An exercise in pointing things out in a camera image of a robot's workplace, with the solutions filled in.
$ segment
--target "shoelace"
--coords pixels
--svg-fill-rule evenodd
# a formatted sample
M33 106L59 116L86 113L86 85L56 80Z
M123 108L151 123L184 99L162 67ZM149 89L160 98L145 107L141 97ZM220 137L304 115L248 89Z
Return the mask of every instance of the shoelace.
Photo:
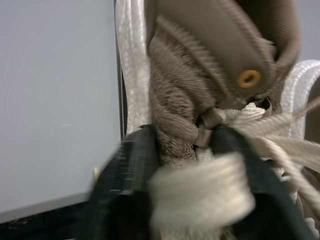
M297 165L320 172L320 145L286 138L281 133L319 105L317 98L300 112L264 118L265 110L254 103L242 110L216 109L223 123L246 136L262 159L276 161L279 167L274 171L291 186L292 200L296 201L299 191L317 216L320 216L320 193ZM198 148L197 158L201 164L176 170L165 167L150 182L155 205L152 223L164 240L220 239L225 232L223 227L245 217L255 207L245 166L239 160L241 156L213 156L210 149ZM306 222L319 238L314 220L307 218Z

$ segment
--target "metal eyelet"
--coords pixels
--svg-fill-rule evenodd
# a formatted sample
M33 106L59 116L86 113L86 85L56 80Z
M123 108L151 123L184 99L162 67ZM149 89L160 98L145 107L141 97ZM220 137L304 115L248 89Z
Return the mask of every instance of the metal eyelet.
M238 86L242 89L254 88L261 80L261 73L256 70L243 71L238 80Z

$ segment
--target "brown knit fabric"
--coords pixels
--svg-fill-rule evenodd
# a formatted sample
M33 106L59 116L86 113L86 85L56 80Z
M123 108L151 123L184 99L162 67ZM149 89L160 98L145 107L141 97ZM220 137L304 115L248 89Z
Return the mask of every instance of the brown knit fabric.
M224 99L217 84L188 51L158 26L149 45L152 122L162 147L162 164L195 161L197 118Z
M268 98L272 114L282 111L280 99L284 77L294 64L300 48L299 27L292 0L234 1L241 6L239 9L244 10L238 13L241 12L242 17L237 17L237 8L231 0L220 2L223 2L233 20L241 21L239 27L243 31L252 29L249 31L252 34L256 31L253 26L256 26L261 36L274 42L277 47L273 63L275 79L271 80L273 84L267 90L253 89L251 95L248 91L248 99L232 95L236 92L232 89L239 86L228 80L228 73L219 66L214 52L200 45L197 36L183 26L159 15L158 18L161 18L148 45L151 62L149 100L152 123L161 143L161 163L164 165L181 166L196 160L194 144L203 145L206 142L206 136L199 133L196 122L202 118L207 128L219 123L219 118L209 119L215 116L213 108L241 109L248 102L262 103Z

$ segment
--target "brown sneaker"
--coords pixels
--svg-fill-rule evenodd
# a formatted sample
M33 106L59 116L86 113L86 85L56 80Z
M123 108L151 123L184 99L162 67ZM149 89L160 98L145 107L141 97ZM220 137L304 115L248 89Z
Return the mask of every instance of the brown sneaker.
M220 122L213 108L256 102L281 112L284 77L300 50L293 0L159 0L148 45L152 123L162 164L196 160Z

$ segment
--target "gray wall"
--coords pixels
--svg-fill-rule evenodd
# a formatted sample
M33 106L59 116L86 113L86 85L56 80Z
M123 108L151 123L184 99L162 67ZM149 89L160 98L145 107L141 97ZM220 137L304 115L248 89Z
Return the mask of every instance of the gray wall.
M0 222L85 199L117 84L113 0L0 0Z
M299 60L320 60L320 0L296 0L302 30Z

